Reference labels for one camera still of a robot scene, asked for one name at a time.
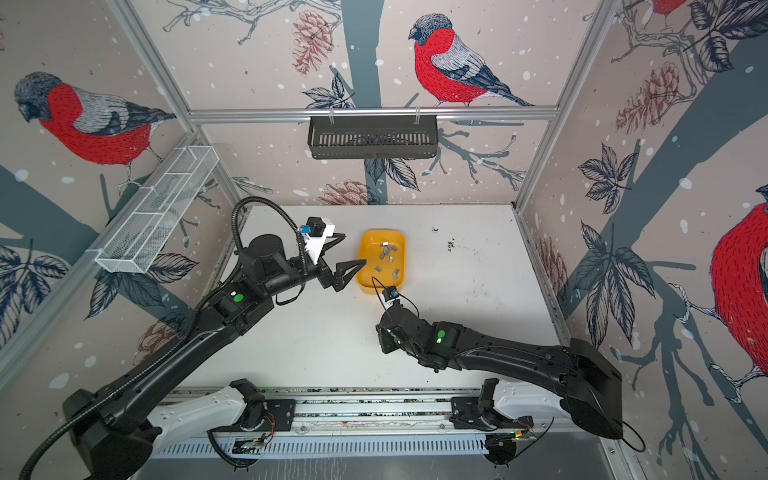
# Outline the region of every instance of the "pine cone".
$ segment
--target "pine cone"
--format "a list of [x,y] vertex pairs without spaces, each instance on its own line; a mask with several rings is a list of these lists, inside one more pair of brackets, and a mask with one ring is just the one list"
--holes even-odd
[[346,180],[335,187],[327,184],[317,201],[323,205],[367,205],[368,189],[365,184],[354,180]]

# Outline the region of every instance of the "bird head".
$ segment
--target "bird head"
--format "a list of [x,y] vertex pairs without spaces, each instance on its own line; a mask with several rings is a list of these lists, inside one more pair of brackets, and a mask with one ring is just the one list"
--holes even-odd
[[14,97],[18,104],[18,111],[26,121],[39,118],[42,121],[51,121],[51,110],[48,108],[48,94],[51,90],[63,82],[58,77],[36,71],[22,78],[16,84]]
[[765,197],[766,202],[768,203],[768,185],[763,185],[762,187],[755,190],[758,194],[763,195]]
[[430,13],[416,20],[408,39],[416,40],[423,47],[429,37],[441,28],[453,28],[453,24],[442,13]]

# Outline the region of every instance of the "white wire basket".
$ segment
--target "white wire basket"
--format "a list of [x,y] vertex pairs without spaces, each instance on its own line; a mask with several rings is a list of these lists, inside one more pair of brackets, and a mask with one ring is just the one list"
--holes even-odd
[[149,193],[96,256],[106,271],[146,273],[219,161],[207,145],[176,152],[160,180],[142,187]]

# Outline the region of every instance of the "gray floor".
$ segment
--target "gray floor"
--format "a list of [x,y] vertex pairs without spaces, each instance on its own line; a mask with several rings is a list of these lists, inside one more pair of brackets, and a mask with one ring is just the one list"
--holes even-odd
[[509,468],[480,455],[263,460],[232,472],[218,458],[150,460],[135,480],[504,480],[533,478],[613,480],[600,440],[587,433],[550,433]]

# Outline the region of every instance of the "black cable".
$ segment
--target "black cable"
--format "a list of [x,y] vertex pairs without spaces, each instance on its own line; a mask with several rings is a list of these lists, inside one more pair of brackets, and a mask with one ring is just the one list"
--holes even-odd
[[552,424],[553,424],[553,423],[554,423],[554,417],[552,417],[552,420],[549,422],[549,425],[547,426],[547,429],[546,429],[546,430],[544,430],[544,433],[542,433],[541,435],[539,435],[538,437],[536,437],[536,440],[534,440],[533,442],[531,442],[531,443],[529,443],[528,445],[526,445],[526,446],[525,446],[525,448],[524,448],[524,449],[522,449],[522,450],[520,451],[520,453],[518,453],[517,455],[515,455],[515,458],[517,458],[517,457],[519,457],[520,455],[522,455],[522,454],[523,454],[523,453],[524,453],[526,450],[528,450],[529,448],[531,448],[531,447],[532,447],[532,446],[533,446],[533,445],[534,445],[536,442],[538,442],[539,440],[543,439],[543,438],[544,438],[544,435],[547,435],[547,432],[549,432],[549,429],[551,429],[551,428],[552,428]]
[[399,294],[399,296],[401,296],[402,298],[404,298],[404,299],[408,300],[408,302],[409,302],[411,305],[413,305],[413,308],[415,308],[415,309],[416,309],[416,316],[417,316],[418,318],[422,318],[422,315],[421,315],[421,313],[419,313],[419,308],[416,306],[416,304],[415,304],[415,303],[413,303],[413,302],[411,301],[411,299],[410,299],[410,298],[408,298],[407,296],[403,295],[402,293],[398,292],[398,294]]
[[629,427],[629,429],[630,429],[632,432],[634,432],[634,434],[635,434],[635,435],[637,435],[637,437],[640,439],[640,441],[641,441],[641,442],[643,442],[643,448],[642,448],[641,450],[640,450],[640,449],[636,449],[635,447],[633,447],[632,445],[630,445],[630,443],[629,443],[629,442],[627,442],[627,440],[624,438],[624,436],[623,436],[623,435],[621,436],[621,441],[622,441],[622,442],[624,442],[624,443],[626,443],[626,444],[627,444],[627,447],[629,447],[629,448],[633,449],[633,450],[634,450],[635,452],[637,452],[637,453],[643,453],[643,452],[645,452],[645,440],[643,440],[643,437],[641,437],[641,436],[640,436],[640,434],[639,434],[639,433],[637,433],[637,430],[635,430],[635,429],[633,429],[633,428],[632,428],[632,425],[630,425],[630,424],[626,423],[624,420],[622,420],[621,422],[622,422],[622,423],[624,423],[626,426],[628,426],[628,427]]
[[237,202],[234,205],[234,207],[232,207],[232,217],[230,218],[230,225],[232,226],[232,236],[234,237],[234,240],[235,240],[235,251],[239,252],[240,250],[243,249],[243,241],[240,238],[240,231],[237,229],[237,215],[240,213],[240,210],[242,210],[246,204],[250,204],[252,202],[257,202],[259,204],[267,205],[268,207],[272,208],[277,213],[279,213],[280,216],[288,223],[291,230],[293,230],[293,232],[296,234],[296,244],[299,246],[299,259],[301,261],[301,272],[303,273],[303,277],[308,276],[309,271],[306,267],[306,251],[304,251],[304,237],[302,237],[301,235],[301,230],[299,230],[299,227],[296,226],[296,222],[293,221],[293,219],[285,212],[285,210],[283,210],[282,208],[280,208],[278,204],[274,203],[272,200],[269,200],[267,198],[245,197],[239,202]]
[[210,442],[210,446],[214,447],[214,452],[217,453],[221,457],[222,460],[224,460],[226,463],[232,465],[235,470],[238,468],[245,468],[246,470],[253,465],[254,463],[258,462],[258,458],[232,458],[230,457],[222,448],[221,445],[219,445],[219,442],[216,441],[214,438],[214,431],[208,430],[208,441]]
[[181,349],[182,346],[184,346],[185,343],[189,340],[189,336],[192,333],[192,329],[194,328],[195,323],[197,323],[197,318],[200,316],[200,311],[202,310],[203,306],[210,300],[212,297],[216,296],[221,290],[224,289],[225,286],[227,286],[234,277],[238,274],[240,271],[240,263],[238,262],[234,269],[232,269],[232,273],[227,277],[226,280],[224,280],[224,283],[219,285],[218,287],[211,290],[206,296],[204,296],[202,299],[200,299],[200,302],[195,306],[194,310],[192,311],[192,320],[188,323],[187,328],[179,335],[177,336],[176,343],[174,343],[174,346],[172,346],[165,354],[160,356],[158,359],[156,359],[154,362],[152,362],[147,368],[140,371],[136,376],[131,377],[129,380],[127,380],[125,383],[117,387],[115,390],[111,390],[108,388],[106,395],[99,400],[98,402],[92,404],[90,407],[86,408],[85,410],[81,411],[74,417],[72,417],[68,422],[66,422],[64,425],[58,427],[52,434],[50,434],[49,437],[47,437],[39,447],[36,448],[36,450],[32,453],[32,455],[29,456],[27,459],[27,462],[22,467],[22,471],[18,474],[19,480],[29,480],[32,476],[32,470],[35,469],[35,466],[40,461],[40,458],[48,451],[51,446],[56,443],[57,440],[59,440],[65,433],[70,431],[75,425],[80,423],[83,419],[88,417],[91,413],[98,411],[101,409],[101,407],[107,405],[112,400],[116,399],[120,395],[122,395],[124,392],[126,392],[129,388],[136,385],[141,381],[144,377],[152,373],[157,367],[161,366],[163,363],[165,363],[169,358],[171,358],[173,355],[176,354],[176,352]]

